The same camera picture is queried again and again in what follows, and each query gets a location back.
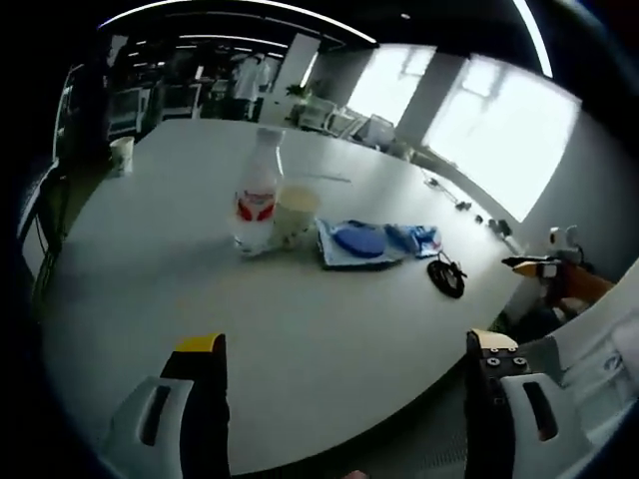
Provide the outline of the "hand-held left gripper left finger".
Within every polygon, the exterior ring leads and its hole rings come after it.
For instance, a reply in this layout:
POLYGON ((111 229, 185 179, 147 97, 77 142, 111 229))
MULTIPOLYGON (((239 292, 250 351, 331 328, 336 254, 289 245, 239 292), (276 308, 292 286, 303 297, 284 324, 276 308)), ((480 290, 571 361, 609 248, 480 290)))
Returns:
POLYGON ((226 337, 190 337, 112 416, 101 455, 118 478, 229 478, 226 337))

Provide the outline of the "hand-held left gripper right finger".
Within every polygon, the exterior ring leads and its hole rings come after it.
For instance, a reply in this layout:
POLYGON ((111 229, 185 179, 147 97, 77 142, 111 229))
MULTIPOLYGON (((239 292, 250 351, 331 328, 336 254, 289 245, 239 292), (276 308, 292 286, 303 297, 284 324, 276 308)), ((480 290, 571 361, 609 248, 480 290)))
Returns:
POLYGON ((466 334, 466 478, 556 478, 569 468, 569 397, 510 337, 466 334))

